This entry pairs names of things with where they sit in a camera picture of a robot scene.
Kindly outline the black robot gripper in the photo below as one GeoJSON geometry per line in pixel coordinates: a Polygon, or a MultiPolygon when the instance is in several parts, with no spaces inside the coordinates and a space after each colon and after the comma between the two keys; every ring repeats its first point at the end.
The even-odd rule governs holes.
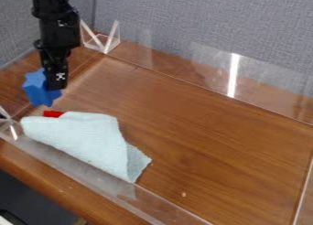
{"type": "Polygon", "coordinates": [[[32,15],[39,21],[39,39],[34,46],[39,52],[50,91],[67,87],[67,57],[79,46],[79,11],[70,0],[32,0],[32,15]]]}

